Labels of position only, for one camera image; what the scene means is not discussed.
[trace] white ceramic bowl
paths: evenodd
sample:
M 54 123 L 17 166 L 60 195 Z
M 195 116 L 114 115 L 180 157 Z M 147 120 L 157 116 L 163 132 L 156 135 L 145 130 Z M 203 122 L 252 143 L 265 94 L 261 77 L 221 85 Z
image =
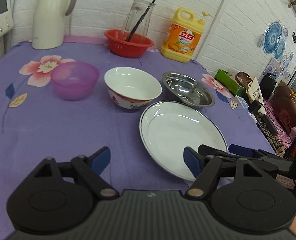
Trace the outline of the white ceramic bowl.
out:
M 162 91 L 157 79 L 136 68 L 112 68 L 106 72 L 104 79 L 112 101 L 127 109 L 146 106 Z

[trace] red yarn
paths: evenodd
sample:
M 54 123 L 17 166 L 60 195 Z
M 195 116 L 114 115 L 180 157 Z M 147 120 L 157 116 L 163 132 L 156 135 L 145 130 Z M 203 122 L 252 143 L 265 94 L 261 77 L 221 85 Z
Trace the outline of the red yarn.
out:
M 291 125 L 290 125 L 290 115 L 288 111 L 285 109 L 274 109 L 272 113 L 279 120 L 280 124 L 283 126 L 285 133 L 290 135 Z

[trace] bowl rim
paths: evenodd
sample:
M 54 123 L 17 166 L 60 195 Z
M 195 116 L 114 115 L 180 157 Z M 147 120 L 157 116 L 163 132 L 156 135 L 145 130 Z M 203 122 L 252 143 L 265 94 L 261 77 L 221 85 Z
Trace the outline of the bowl rim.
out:
M 152 97 L 152 98 L 133 98 L 133 97 L 126 96 L 126 95 L 124 95 L 123 93 L 120 93 L 120 92 L 118 92 L 118 91 L 112 89 L 111 86 L 107 84 L 106 77 L 107 77 L 107 73 L 108 73 L 109 71 L 111 71 L 111 70 L 113 70 L 113 69 L 117 69 L 117 68 L 134 69 L 134 70 L 136 70 L 136 71 L 138 71 L 138 72 L 142 72 L 142 73 L 144 73 L 144 74 L 146 74 L 146 75 L 151 76 L 151 77 L 156 81 L 156 84 L 159 84 L 159 88 L 160 88 L 160 92 L 159 92 L 159 94 L 158 94 L 157 96 L 155 96 L 155 97 Z M 161 95 L 161 93 L 162 93 L 162 86 L 161 86 L 160 82 L 159 82 L 159 81 L 158 81 L 153 75 L 150 75 L 150 74 L 147 73 L 146 71 L 143 71 L 143 70 L 138 69 L 138 68 L 126 67 L 126 66 L 119 66 L 119 67 L 111 68 L 111 69 L 109 69 L 109 70 L 106 71 L 106 73 L 105 73 L 105 75 L 104 75 L 104 81 L 105 81 L 107 87 L 109 87 L 110 90 L 112 90 L 112 91 L 114 91 L 115 93 L 117 93 L 117 94 L 119 94 L 119 95 L 122 95 L 122 96 L 124 96 L 124 97 L 126 97 L 126 98 L 129 98 L 129 99 L 140 100 L 140 101 L 141 101 L 141 100 L 142 100 L 142 101 L 149 101 L 149 100 L 153 100 L 153 99 L 159 97 L 159 96 Z
M 197 82 L 201 87 L 203 87 L 205 90 L 208 91 L 208 94 L 210 95 L 211 97 L 211 103 L 209 105 L 200 105 L 200 104 L 194 104 L 194 103 L 190 103 L 182 98 L 180 98 L 173 90 L 170 89 L 170 87 L 168 86 L 167 82 L 166 82 L 166 77 L 169 75 L 169 74 L 179 74 L 179 75 L 182 75 L 184 77 L 187 77 L 187 78 L 190 78 L 192 80 L 194 80 L 195 82 Z M 177 98 L 179 98 L 184 104 L 187 104 L 189 106 L 197 106 L 197 107 L 212 107 L 214 104 L 215 104 L 215 98 L 214 96 L 212 95 L 212 93 L 210 92 L 210 90 L 204 86 L 203 84 L 201 84 L 199 81 L 195 80 L 194 78 L 190 77 L 190 76 L 187 76 L 185 74 L 182 74 L 182 73 L 179 73 L 179 72 L 175 72 L 175 71 L 168 71 L 168 72 L 165 72 L 162 74 L 162 82 L 163 84 L 165 85 L 165 87 L 168 89 L 168 91 L 170 91 L 171 93 L 173 93 Z

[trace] stainless steel bowl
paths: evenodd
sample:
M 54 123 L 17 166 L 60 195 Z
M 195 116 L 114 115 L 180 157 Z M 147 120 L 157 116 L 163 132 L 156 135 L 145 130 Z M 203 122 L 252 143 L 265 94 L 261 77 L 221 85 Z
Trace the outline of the stainless steel bowl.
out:
M 198 107 L 211 107 L 215 99 L 210 91 L 198 81 L 184 74 L 166 72 L 162 75 L 162 81 L 167 88 L 169 100 L 178 99 L 189 105 Z

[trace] orange label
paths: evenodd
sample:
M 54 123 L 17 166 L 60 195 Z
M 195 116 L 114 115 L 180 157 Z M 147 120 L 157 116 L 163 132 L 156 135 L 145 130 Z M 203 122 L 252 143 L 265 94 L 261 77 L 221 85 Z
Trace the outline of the orange label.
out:
M 172 23 L 163 45 L 175 52 L 192 56 L 200 37 L 201 34 Z

